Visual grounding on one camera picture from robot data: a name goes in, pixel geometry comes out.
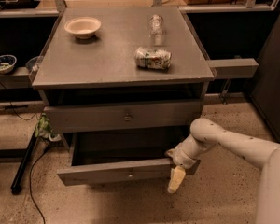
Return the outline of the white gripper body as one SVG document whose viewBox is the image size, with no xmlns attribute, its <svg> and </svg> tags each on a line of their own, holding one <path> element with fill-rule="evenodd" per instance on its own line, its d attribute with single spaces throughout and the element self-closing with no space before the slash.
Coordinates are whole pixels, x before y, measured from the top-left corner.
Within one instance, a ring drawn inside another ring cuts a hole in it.
<svg viewBox="0 0 280 224">
<path fill-rule="evenodd" d="M 196 163 L 200 155 L 209 151 L 213 146 L 212 143 L 199 141 L 189 135 L 173 149 L 171 155 L 173 163 L 176 166 L 189 169 Z"/>
</svg>

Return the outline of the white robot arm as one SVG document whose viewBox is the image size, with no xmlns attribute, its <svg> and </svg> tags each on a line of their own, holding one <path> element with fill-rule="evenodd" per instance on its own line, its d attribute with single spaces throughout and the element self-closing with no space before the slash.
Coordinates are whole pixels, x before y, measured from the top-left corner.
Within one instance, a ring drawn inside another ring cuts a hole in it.
<svg viewBox="0 0 280 224">
<path fill-rule="evenodd" d="M 255 224 L 280 224 L 280 144 L 230 132 L 209 119 L 194 120 L 190 135 L 166 152 L 175 165 L 168 191 L 176 192 L 186 171 L 201 154 L 215 145 L 226 148 L 261 170 Z"/>
</svg>

